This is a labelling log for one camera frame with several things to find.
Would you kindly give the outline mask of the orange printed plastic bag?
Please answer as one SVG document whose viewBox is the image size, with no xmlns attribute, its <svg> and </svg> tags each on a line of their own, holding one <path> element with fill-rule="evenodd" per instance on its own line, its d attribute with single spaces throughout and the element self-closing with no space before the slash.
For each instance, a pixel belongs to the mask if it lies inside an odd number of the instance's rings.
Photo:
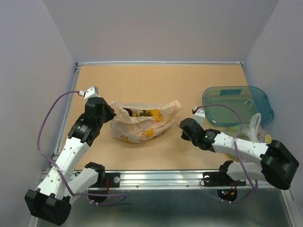
<svg viewBox="0 0 303 227">
<path fill-rule="evenodd" d="M 116 101 L 112 102 L 110 106 L 116 114 L 110 121 L 111 136 L 132 144 L 142 143 L 164 134 L 175 123 L 176 115 L 181 109 L 181 104 L 177 100 L 165 104 L 125 104 Z M 158 109 L 162 117 L 130 117 L 124 108 L 132 109 L 132 111 Z"/>
</svg>

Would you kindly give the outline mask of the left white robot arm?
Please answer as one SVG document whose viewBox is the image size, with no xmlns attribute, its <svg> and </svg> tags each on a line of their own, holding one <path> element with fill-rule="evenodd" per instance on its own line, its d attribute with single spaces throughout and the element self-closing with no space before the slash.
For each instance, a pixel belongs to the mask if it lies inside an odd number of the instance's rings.
<svg viewBox="0 0 303 227">
<path fill-rule="evenodd" d="M 61 226 L 71 212 L 74 201 L 90 187 L 105 182 L 105 169 L 91 163 L 73 181 L 71 177 L 82 156 L 99 136 L 103 124 L 112 120 L 114 110 L 104 98 L 86 98 L 84 113 L 80 115 L 68 133 L 65 145 L 48 176 L 25 194 L 25 202 L 32 216 Z"/>
</svg>

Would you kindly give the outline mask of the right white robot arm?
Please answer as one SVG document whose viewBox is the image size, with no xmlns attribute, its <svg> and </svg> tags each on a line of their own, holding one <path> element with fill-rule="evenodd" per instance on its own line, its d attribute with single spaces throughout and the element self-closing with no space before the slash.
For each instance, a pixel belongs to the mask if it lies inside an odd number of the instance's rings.
<svg viewBox="0 0 303 227">
<path fill-rule="evenodd" d="M 218 180 L 229 184 L 237 180 L 266 181 L 272 186 L 288 190 L 299 167 L 298 160 L 278 141 L 259 143 L 234 139 L 218 130 L 204 130 L 194 119 L 186 118 L 179 124 L 182 139 L 191 141 L 201 150 L 224 153 L 238 158 L 225 162 L 218 172 Z"/>
</svg>

